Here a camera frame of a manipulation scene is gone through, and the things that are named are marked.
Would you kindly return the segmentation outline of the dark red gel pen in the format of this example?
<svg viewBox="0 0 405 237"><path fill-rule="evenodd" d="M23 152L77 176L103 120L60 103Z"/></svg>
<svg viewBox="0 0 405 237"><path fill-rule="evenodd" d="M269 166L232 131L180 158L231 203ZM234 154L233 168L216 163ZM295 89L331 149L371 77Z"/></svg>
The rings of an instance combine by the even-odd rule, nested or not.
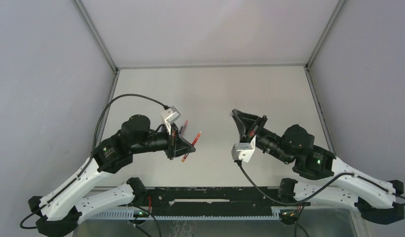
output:
<svg viewBox="0 0 405 237"><path fill-rule="evenodd" d="M198 139L200 138L201 133L202 133L201 131L198 132L198 134L196 135L195 139L194 139L193 142L191 143L191 145L192 145L193 147L195 146L195 144L197 143ZM189 154L190 154L190 152L187 153L186 155L184 155L184 157L182 158L182 162L185 162L185 161L186 161L186 159L187 159L187 157L189 156Z"/></svg>

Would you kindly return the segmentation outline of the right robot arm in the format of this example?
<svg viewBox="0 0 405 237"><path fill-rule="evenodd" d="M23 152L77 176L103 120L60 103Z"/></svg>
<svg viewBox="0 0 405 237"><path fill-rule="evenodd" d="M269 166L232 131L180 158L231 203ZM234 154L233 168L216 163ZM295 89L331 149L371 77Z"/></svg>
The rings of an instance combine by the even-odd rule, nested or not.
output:
<svg viewBox="0 0 405 237"><path fill-rule="evenodd" d="M277 135L266 129L266 116L238 109L231 111L239 142L231 155L242 167L255 150L291 164L292 171L305 179L281 180L277 196L270 200L281 206L316 203L356 211L372 223L389 225L405 218L404 184L399 180L382 181L345 163L329 150L315 145L314 136L298 124Z"/></svg>

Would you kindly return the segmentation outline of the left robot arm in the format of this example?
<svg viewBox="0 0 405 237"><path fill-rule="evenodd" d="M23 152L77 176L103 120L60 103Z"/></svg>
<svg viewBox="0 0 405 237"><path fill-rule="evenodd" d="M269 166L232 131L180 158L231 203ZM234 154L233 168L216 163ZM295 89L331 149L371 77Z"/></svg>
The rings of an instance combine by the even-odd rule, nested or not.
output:
<svg viewBox="0 0 405 237"><path fill-rule="evenodd" d="M131 203L143 205L147 189L137 177L98 195L87 197L86 194L131 164L135 154L164 151L168 159L174 159L195 150L175 124L170 131L164 124L153 130L148 117L133 115L116 134L103 140L80 169L56 190L29 199L31 212L39 216L35 229L47 237L63 237L100 212Z"/></svg>

